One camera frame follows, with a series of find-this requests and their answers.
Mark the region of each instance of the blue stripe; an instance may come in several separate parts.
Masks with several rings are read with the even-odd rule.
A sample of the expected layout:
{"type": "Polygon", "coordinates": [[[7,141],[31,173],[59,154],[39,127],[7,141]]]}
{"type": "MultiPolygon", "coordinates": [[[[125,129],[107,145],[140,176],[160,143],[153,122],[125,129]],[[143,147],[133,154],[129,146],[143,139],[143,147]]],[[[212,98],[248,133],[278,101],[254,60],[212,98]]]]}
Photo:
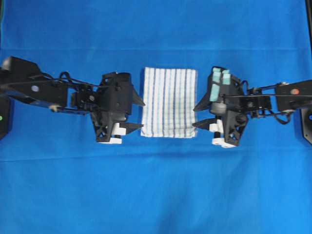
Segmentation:
{"type": "Polygon", "coordinates": [[[174,80],[174,137],[176,136],[176,74],[177,70],[175,69],[175,80],[174,80]]]}
{"type": "MultiPolygon", "coordinates": [[[[161,69],[159,70],[158,81],[161,81],[161,69]]],[[[157,113],[159,113],[160,109],[162,108],[162,107],[160,107],[160,84],[158,86],[158,97],[157,97],[157,100],[158,100],[157,113]]],[[[157,129],[157,134],[159,134],[159,132],[161,130],[161,126],[160,126],[160,118],[159,118],[158,115],[157,115],[156,124],[157,124],[157,128],[156,128],[157,129]]]]}
{"type": "Polygon", "coordinates": [[[193,84],[193,71],[194,70],[191,70],[191,77],[190,77],[190,96],[189,96],[189,104],[190,104],[190,124],[192,124],[192,121],[193,121],[193,110],[192,110],[192,94],[191,94],[191,91],[192,91],[192,84],[193,84]]]}
{"type": "Polygon", "coordinates": [[[186,128],[187,128],[187,125],[186,125],[186,79],[187,79],[187,70],[185,70],[185,79],[184,79],[184,137],[186,137],[186,128]]]}
{"type": "Polygon", "coordinates": [[[149,90],[150,90],[150,74],[151,74],[151,69],[148,69],[148,75],[147,75],[147,79],[148,79],[148,85],[147,85],[147,90],[146,90],[146,105],[144,106],[144,108],[146,108],[146,120],[145,120],[145,126],[146,126],[146,133],[148,133],[148,108],[149,108],[149,90]]]}
{"type": "MultiPolygon", "coordinates": [[[[196,105],[197,103],[197,77],[198,77],[198,72],[197,70],[195,70],[195,85],[194,85],[194,106],[196,105]]],[[[194,112],[194,119],[195,119],[195,122],[197,122],[197,113],[194,112]]]]}
{"type": "Polygon", "coordinates": [[[171,93],[170,93],[170,85],[171,85],[171,80],[172,80],[172,69],[170,69],[170,83],[169,83],[169,87],[168,87],[168,123],[170,122],[170,102],[171,102],[171,93]]]}
{"type": "Polygon", "coordinates": [[[155,80],[156,80],[156,69],[154,69],[154,77],[153,77],[153,93],[152,93],[152,117],[151,117],[151,121],[152,121],[152,137],[154,136],[154,108],[155,108],[155,105],[154,105],[154,95],[155,95],[155,80]]]}
{"type": "Polygon", "coordinates": [[[165,95],[166,95],[166,78],[167,78],[167,69],[165,69],[164,74],[164,88],[163,88],[163,96],[162,96],[162,136],[165,136],[165,95]]]}
{"type": "Polygon", "coordinates": [[[179,131],[179,135],[181,134],[181,128],[182,128],[182,118],[181,118],[181,106],[182,106],[182,102],[181,102],[181,95],[182,95],[182,91],[181,91],[181,86],[182,86],[182,69],[180,69],[180,79],[179,79],[179,83],[180,83],[180,87],[179,87],[179,100],[178,100],[178,121],[179,121],[179,125],[178,125],[178,131],[179,131]]]}

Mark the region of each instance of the blue tablecloth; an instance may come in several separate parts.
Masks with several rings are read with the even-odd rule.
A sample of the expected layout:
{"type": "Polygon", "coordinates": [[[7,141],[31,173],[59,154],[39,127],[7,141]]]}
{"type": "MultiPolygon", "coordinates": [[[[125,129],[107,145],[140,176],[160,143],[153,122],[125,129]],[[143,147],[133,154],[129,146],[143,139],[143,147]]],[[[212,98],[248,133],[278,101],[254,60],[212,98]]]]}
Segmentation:
{"type": "MultiPolygon", "coordinates": [[[[141,94],[145,66],[197,69],[200,100],[214,65],[252,87],[310,79],[307,27],[297,0],[6,0],[0,59],[92,83],[130,72],[141,94]]],[[[207,131],[101,145],[89,116],[18,102],[14,114],[0,141],[1,234],[312,232],[312,146],[298,113],[286,126],[251,120],[234,149],[207,131]]]]}

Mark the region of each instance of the wire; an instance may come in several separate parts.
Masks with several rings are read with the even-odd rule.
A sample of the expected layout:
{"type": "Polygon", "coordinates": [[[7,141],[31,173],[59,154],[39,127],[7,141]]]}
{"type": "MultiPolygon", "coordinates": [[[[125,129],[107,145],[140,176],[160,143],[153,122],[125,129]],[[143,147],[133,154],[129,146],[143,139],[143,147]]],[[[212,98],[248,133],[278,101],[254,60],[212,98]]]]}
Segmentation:
{"type": "Polygon", "coordinates": [[[78,82],[78,83],[81,83],[81,84],[85,84],[85,85],[89,85],[89,86],[93,86],[93,87],[97,87],[97,88],[105,88],[107,86],[105,85],[95,85],[95,84],[90,84],[90,83],[87,83],[87,82],[84,82],[84,81],[81,81],[81,80],[78,80],[78,79],[73,79],[71,78],[70,74],[68,72],[62,72],[60,75],[59,75],[59,79],[62,80],[64,78],[62,78],[62,76],[66,76],[66,79],[71,83],[73,84],[73,81],[75,82],[78,82]]]}
{"type": "Polygon", "coordinates": [[[283,124],[283,125],[285,125],[285,124],[288,124],[290,121],[291,121],[291,119],[292,119],[292,113],[293,112],[288,112],[288,113],[286,113],[286,114],[284,114],[285,116],[286,116],[286,118],[287,118],[287,120],[285,121],[285,120],[282,120],[282,119],[280,119],[279,117],[277,117],[277,116],[279,116],[279,115],[281,115],[280,113],[274,113],[272,110],[268,110],[270,113],[271,113],[271,115],[277,120],[277,122],[279,122],[280,124],[283,124]]]}
{"type": "Polygon", "coordinates": [[[12,82],[12,83],[2,84],[0,86],[13,85],[13,84],[28,84],[28,83],[32,83],[32,84],[48,83],[48,82],[51,82],[51,81],[62,81],[62,80],[66,79],[72,85],[74,85],[73,81],[75,81],[75,82],[78,82],[78,83],[81,83],[81,84],[85,84],[85,85],[89,85],[89,86],[93,86],[93,87],[97,87],[97,88],[106,88],[106,87],[108,87],[107,85],[95,85],[95,84],[90,84],[90,83],[87,83],[87,82],[83,82],[83,81],[78,80],[78,79],[73,79],[73,78],[71,78],[71,76],[69,75],[68,72],[62,72],[59,75],[59,78],[53,78],[53,76],[51,76],[48,73],[41,73],[41,74],[38,74],[38,75],[35,75],[35,76],[31,76],[29,78],[34,79],[34,78],[38,78],[38,77],[42,77],[42,76],[48,77],[49,79],[48,80],[32,80],[32,81],[12,82]]]}
{"type": "Polygon", "coordinates": [[[291,95],[291,94],[260,94],[260,95],[224,95],[224,98],[254,98],[254,97],[292,97],[312,98],[312,95],[291,95]]]}
{"type": "Polygon", "coordinates": [[[240,83],[239,87],[243,87],[243,85],[246,84],[246,91],[248,92],[249,90],[249,83],[248,81],[244,80],[240,83]]]}

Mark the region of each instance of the black cable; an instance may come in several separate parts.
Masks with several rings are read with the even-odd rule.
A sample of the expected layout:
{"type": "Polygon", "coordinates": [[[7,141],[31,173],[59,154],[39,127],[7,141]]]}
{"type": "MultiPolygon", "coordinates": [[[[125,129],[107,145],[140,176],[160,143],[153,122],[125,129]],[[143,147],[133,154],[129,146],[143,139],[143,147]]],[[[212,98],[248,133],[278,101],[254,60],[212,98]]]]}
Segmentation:
{"type": "Polygon", "coordinates": [[[87,83],[87,82],[84,82],[84,81],[81,81],[81,80],[78,80],[78,79],[74,79],[74,78],[71,78],[70,74],[68,72],[62,72],[60,75],[59,75],[59,79],[62,80],[64,78],[62,78],[62,76],[65,75],[66,76],[66,79],[71,83],[73,84],[73,81],[75,82],[78,82],[78,83],[81,83],[81,84],[85,84],[85,85],[89,85],[89,86],[93,86],[93,87],[97,87],[97,88],[105,88],[107,86],[104,86],[104,85],[95,85],[95,84],[90,84],[90,83],[87,83]]]}
{"type": "Polygon", "coordinates": [[[254,98],[254,97],[292,97],[312,98],[312,95],[291,95],[291,94],[260,94],[260,95],[224,95],[224,98],[254,98]]]}
{"type": "Polygon", "coordinates": [[[59,80],[59,79],[48,79],[48,80],[34,80],[34,81],[23,81],[23,82],[12,82],[12,83],[6,83],[6,84],[2,84],[0,86],[6,86],[6,85],[13,85],[13,84],[28,84],[28,83],[32,83],[32,84],[37,84],[37,83],[48,83],[54,80],[59,80]]]}
{"type": "Polygon", "coordinates": [[[246,80],[242,81],[242,82],[240,83],[239,87],[242,88],[244,84],[246,84],[246,93],[247,93],[248,90],[249,90],[249,83],[248,83],[248,81],[246,81],[246,80]]]}
{"type": "Polygon", "coordinates": [[[45,77],[48,77],[48,78],[50,78],[50,79],[54,79],[51,75],[49,75],[48,73],[44,73],[44,72],[42,72],[42,74],[45,76],[45,77]]]}
{"type": "Polygon", "coordinates": [[[279,117],[277,117],[278,114],[275,114],[272,110],[268,110],[268,111],[277,120],[277,122],[279,122],[279,123],[281,123],[283,125],[288,124],[291,121],[291,119],[292,119],[291,116],[292,116],[293,112],[288,112],[288,113],[284,114],[287,117],[287,121],[284,121],[284,120],[280,119],[279,117]]]}
{"type": "Polygon", "coordinates": [[[278,113],[274,113],[272,112],[271,114],[265,114],[265,115],[261,115],[260,117],[271,117],[271,116],[285,116],[288,115],[289,113],[293,113],[294,111],[291,112],[278,112],[278,113]]]}

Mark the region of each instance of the white towel with blue stripes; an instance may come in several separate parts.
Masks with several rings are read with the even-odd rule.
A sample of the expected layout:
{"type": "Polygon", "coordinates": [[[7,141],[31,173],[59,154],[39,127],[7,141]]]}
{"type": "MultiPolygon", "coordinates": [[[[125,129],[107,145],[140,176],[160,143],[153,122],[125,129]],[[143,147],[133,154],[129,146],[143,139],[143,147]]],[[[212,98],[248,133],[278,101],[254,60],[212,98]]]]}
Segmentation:
{"type": "Polygon", "coordinates": [[[197,96],[197,71],[159,69],[144,71],[144,103],[141,135],[145,137],[192,138],[197,96]]]}

